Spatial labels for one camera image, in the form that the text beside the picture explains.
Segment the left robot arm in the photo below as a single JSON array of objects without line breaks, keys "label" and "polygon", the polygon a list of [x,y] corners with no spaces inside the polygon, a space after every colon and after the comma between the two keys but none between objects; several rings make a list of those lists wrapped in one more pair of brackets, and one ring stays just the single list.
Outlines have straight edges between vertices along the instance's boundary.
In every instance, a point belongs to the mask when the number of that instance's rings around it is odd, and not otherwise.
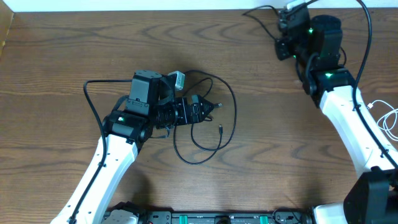
[{"label": "left robot arm", "polygon": [[118,184],[154,129],[201,123],[217,107],[200,95],[177,97],[185,75],[138,70],[131,90],[109,115],[97,120],[101,137],[73,195],[53,223],[101,223]]}]

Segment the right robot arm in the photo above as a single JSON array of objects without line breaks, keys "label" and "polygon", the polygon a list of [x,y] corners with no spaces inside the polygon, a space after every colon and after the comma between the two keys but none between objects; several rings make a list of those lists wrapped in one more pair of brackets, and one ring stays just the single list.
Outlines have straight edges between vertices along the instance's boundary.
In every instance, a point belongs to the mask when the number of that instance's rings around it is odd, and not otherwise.
[{"label": "right robot arm", "polygon": [[378,128],[356,80],[339,63],[343,32],[333,16],[279,11],[279,60],[303,66],[303,89],[337,130],[357,181],[342,202],[313,208],[314,223],[397,223],[397,149]]}]

